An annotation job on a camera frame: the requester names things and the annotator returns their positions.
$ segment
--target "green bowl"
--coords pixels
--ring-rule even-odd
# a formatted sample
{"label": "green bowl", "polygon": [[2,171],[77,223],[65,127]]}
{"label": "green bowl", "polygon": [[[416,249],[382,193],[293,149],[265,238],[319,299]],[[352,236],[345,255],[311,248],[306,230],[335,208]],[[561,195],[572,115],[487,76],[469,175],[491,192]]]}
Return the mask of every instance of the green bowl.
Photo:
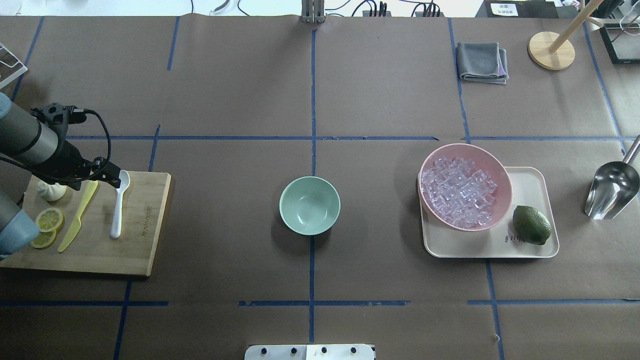
{"label": "green bowl", "polygon": [[333,226],[339,214],[338,191],[320,177],[295,179],[280,196],[280,216],[298,234],[323,233]]}

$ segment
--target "white plastic spoon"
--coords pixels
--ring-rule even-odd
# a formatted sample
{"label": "white plastic spoon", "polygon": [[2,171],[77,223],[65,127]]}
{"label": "white plastic spoon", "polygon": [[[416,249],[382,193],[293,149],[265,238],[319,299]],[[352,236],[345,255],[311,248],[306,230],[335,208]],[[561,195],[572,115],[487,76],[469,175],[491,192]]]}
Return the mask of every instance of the white plastic spoon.
{"label": "white plastic spoon", "polygon": [[129,188],[131,179],[129,179],[129,173],[126,170],[120,171],[120,187],[116,189],[118,195],[116,197],[116,208],[113,210],[113,221],[111,222],[111,236],[112,239],[117,239],[120,236],[122,230],[122,195],[124,191]]}

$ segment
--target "lemon slice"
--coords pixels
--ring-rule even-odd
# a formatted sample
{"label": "lemon slice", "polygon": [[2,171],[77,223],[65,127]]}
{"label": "lemon slice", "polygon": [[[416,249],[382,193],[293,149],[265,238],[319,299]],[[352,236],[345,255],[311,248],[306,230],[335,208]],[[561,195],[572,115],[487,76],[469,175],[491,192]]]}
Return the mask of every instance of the lemon slice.
{"label": "lemon slice", "polygon": [[56,230],[62,225],[62,211],[58,208],[49,208],[42,210],[36,217],[36,224],[40,228],[41,233],[49,233]]}
{"label": "lemon slice", "polygon": [[53,241],[56,239],[57,234],[58,232],[55,229],[46,233],[40,231],[38,237],[33,239],[33,241],[31,242],[31,246],[36,249],[43,249],[53,243]]}

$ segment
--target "stainless steel ice scoop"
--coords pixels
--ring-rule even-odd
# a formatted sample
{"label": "stainless steel ice scoop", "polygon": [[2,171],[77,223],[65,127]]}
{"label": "stainless steel ice scoop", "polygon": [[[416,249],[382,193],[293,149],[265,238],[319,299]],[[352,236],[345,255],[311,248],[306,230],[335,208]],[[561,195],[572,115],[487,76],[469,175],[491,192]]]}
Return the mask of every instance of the stainless steel ice scoop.
{"label": "stainless steel ice scoop", "polygon": [[640,177],[629,164],[636,157],[639,147],[640,135],[622,161],[606,163],[596,171],[587,203],[584,205],[584,212],[590,218],[614,218],[638,194]]}

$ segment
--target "white label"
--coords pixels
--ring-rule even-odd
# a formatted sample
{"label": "white label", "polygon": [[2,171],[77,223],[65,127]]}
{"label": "white label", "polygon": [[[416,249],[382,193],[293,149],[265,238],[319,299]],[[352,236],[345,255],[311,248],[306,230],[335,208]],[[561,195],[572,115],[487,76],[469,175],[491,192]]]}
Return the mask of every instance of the white label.
{"label": "white label", "polygon": [[518,16],[516,4],[491,4],[491,12],[500,16]]}

